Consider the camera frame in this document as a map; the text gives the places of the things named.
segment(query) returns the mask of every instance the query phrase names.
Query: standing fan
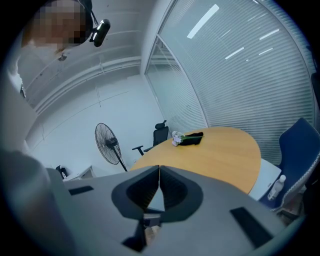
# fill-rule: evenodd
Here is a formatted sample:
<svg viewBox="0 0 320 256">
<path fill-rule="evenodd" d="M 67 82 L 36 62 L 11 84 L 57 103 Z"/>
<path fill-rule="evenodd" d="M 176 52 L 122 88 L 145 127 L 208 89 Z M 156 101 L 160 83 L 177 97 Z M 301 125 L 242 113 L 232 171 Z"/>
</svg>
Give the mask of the standing fan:
<svg viewBox="0 0 320 256">
<path fill-rule="evenodd" d="M 112 130 L 102 122 L 95 128 L 95 142 L 105 160 L 113 165 L 117 165 L 120 162 L 123 169 L 127 172 L 124 163 L 121 161 L 118 140 Z"/>
</svg>

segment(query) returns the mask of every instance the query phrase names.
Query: fan stand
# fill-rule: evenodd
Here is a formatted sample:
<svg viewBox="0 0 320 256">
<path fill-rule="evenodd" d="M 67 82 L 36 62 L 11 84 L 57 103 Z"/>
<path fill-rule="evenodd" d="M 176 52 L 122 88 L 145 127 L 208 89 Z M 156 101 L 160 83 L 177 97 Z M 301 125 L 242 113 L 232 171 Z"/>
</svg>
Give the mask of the fan stand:
<svg viewBox="0 0 320 256">
<path fill-rule="evenodd" d="M 123 169 L 127 172 L 127 169 L 126 169 L 126 167 L 125 167 L 124 163 L 121 161 L 121 159 L 120 159 L 120 157 L 119 157 L 119 155 L 118 155 L 117 151 L 115 150 L 115 147 L 113 146 L 111 149 L 112 149 L 112 150 L 113 150 L 113 152 L 115 153 L 115 155 L 116 155 L 116 157 L 118 158 L 118 160 L 119 160 L 120 164 L 122 165 Z"/>
</svg>

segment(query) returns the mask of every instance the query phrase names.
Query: chair armrest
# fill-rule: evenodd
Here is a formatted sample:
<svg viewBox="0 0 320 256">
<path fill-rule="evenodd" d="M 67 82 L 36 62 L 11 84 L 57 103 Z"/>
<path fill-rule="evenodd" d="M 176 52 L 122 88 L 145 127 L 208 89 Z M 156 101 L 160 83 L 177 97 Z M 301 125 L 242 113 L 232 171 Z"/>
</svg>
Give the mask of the chair armrest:
<svg viewBox="0 0 320 256">
<path fill-rule="evenodd" d="M 134 147 L 132 150 L 138 150 L 138 149 L 141 149 L 143 146 L 137 146 L 137 147 Z"/>
<path fill-rule="evenodd" d="M 143 152 L 148 152 L 149 150 L 152 150 L 153 148 L 154 148 L 153 146 L 149 147 L 149 148 L 145 149 Z"/>
</svg>

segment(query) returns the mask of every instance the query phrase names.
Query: window blinds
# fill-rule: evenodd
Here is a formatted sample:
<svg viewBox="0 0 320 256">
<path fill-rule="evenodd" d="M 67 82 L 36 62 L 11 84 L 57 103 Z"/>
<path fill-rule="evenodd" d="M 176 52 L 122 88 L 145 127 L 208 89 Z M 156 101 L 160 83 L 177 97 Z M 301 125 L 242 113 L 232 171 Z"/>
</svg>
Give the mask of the window blinds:
<svg viewBox="0 0 320 256">
<path fill-rule="evenodd" d="M 159 34 L 191 81 L 208 125 L 248 132 L 267 161 L 280 163 L 279 137 L 300 117 L 314 125 L 302 55 L 258 1 L 177 0 Z"/>
<path fill-rule="evenodd" d="M 194 89 L 159 39 L 146 76 L 172 132 L 184 133 L 207 127 Z"/>
</svg>

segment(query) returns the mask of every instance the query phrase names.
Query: person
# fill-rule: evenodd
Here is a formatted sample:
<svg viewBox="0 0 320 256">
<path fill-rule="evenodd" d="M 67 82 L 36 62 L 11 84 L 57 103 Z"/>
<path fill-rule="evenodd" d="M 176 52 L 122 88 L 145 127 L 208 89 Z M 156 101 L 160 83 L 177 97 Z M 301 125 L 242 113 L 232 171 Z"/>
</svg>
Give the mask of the person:
<svg viewBox="0 0 320 256">
<path fill-rule="evenodd" d="M 7 74 L 20 93 L 23 80 L 19 75 L 18 61 L 25 51 L 48 47 L 52 58 L 81 45 L 93 29 L 91 0 L 50 0 L 26 24 L 7 56 Z"/>
</svg>

